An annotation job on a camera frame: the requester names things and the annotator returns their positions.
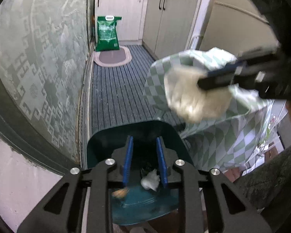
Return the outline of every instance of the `plastic bag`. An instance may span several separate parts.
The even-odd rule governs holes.
[[[122,17],[99,16],[97,19],[98,42],[96,51],[119,50],[119,41],[116,33],[117,21]]]
[[[164,76],[169,108],[189,123],[218,118],[230,105],[228,88],[204,91],[197,86],[197,81],[206,76],[205,71],[182,65],[172,67]]]

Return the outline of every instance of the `dark sleeve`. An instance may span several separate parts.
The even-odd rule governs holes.
[[[291,146],[273,160],[240,177],[234,183],[257,209],[267,207],[279,194],[281,196],[289,195],[291,191]]]

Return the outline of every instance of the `cabinet door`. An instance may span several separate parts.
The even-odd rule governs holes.
[[[153,53],[155,51],[158,29],[162,16],[162,9],[159,9],[160,2],[162,8],[163,0],[148,0],[145,16],[146,21],[143,30],[142,40]]]
[[[95,16],[121,16],[116,31],[120,41],[139,39],[143,0],[98,0],[95,2]]]
[[[165,0],[155,48],[155,55],[159,59],[184,51],[199,2],[200,0]]]

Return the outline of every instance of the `person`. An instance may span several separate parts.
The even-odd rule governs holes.
[[[291,120],[291,102],[286,104]],[[291,233],[291,146],[234,184],[275,233]]]

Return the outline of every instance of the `blue gripper pad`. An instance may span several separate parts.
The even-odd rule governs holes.
[[[123,167],[123,185],[127,186],[129,181],[129,173],[130,173],[130,166],[132,164],[132,157],[133,157],[133,148],[134,148],[134,138],[130,137],[127,151],[126,151],[126,157],[125,157],[125,163]]]
[[[159,167],[161,182],[163,184],[163,187],[167,187],[167,184],[168,184],[167,166],[165,162],[161,139],[159,137],[156,139],[156,153],[157,153],[157,160],[158,160],[158,167]]]

